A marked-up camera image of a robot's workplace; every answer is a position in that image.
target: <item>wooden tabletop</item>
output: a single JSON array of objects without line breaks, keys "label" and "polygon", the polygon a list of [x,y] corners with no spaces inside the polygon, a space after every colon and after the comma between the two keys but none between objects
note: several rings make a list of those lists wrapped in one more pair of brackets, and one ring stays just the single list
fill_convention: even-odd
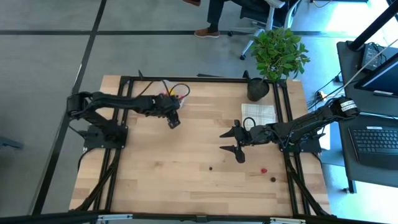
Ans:
[{"label": "wooden tabletop", "polygon": [[[116,94],[120,76],[105,76],[100,91]],[[134,82],[133,96],[148,82]],[[186,82],[191,93],[178,110],[181,125],[171,130],[162,118],[144,117],[130,111],[129,133],[122,150],[112,201],[113,212],[208,215],[292,215],[282,153],[276,144],[245,147],[246,162],[219,146],[236,144],[234,138],[219,138],[241,119],[246,97],[245,83]],[[156,94],[153,84],[146,95]],[[272,86],[261,101],[274,105]],[[307,113],[301,82],[288,81],[293,117]],[[286,113],[282,90],[280,98]],[[100,114],[111,119],[113,110]],[[104,149],[95,149],[81,162],[70,208],[76,208],[98,182]],[[305,183],[319,204],[330,212],[319,161],[301,154]],[[104,207],[107,186],[101,200]],[[302,202],[296,187],[298,207]]]}]

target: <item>yellow wire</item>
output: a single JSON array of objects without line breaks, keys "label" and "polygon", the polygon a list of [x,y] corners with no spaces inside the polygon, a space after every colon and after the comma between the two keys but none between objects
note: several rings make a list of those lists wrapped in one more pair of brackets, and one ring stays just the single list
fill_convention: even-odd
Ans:
[{"label": "yellow wire", "polygon": [[322,7],[325,7],[327,4],[331,3],[332,1],[333,1],[333,0],[328,1],[328,3],[324,4],[323,6],[317,5],[317,2],[316,2],[316,1],[314,1],[313,4],[314,4],[316,7],[318,7],[318,8],[322,8]]}]

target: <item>monitor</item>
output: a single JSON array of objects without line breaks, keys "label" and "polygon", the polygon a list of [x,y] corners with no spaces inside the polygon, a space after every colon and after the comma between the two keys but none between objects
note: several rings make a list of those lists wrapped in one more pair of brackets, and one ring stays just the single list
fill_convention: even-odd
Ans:
[{"label": "monitor", "polygon": [[377,94],[398,96],[398,53],[357,82],[354,87]]}]

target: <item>person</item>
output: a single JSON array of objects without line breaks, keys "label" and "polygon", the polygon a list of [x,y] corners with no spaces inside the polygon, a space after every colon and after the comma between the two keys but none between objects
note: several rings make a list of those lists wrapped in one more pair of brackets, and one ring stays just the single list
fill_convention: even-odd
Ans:
[{"label": "person", "polygon": [[[183,0],[189,4],[193,4],[194,6],[200,6],[200,0]],[[207,14],[207,22],[210,23],[210,26],[204,29],[196,30],[195,36],[197,37],[212,37],[218,38],[220,36],[220,32],[218,30],[218,22],[220,21],[221,13],[223,12],[224,3],[229,0],[210,0],[209,10]],[[269,5],[264,0],[232,0],[232,2],[254,11],[258,12],[269,12]]]}]

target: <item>brown shoe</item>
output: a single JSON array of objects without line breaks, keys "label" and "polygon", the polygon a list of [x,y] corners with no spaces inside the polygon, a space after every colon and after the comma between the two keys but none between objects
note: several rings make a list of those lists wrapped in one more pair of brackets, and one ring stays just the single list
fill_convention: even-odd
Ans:
[{"label": "brown shoe", "polygon": [[211,37],[211,38],[218,38],[220,36],[220,32],[208,32],[208,28],[206,29],[201,29],[201,30],[196,30],[195,31],[195,36],[197,37]]},{"label": "brown shoe", "polygon": [[183,0],[186,3],[193,4],[194,6],[200,6],[200,1]]}]

